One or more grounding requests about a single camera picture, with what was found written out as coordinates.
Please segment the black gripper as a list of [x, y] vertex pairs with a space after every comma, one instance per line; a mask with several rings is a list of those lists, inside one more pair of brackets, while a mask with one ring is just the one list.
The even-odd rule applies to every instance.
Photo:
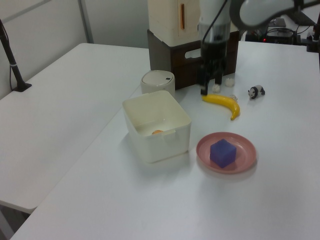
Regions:
[[202, 64], [197, 69], [199, 79], [200, 94], [208, 95], [209, 76], [215, 76], [215, 84], [221, 85], [223, 73], [227, 68], [227, 42], [202, 42], [200, 46], [200, 56]]

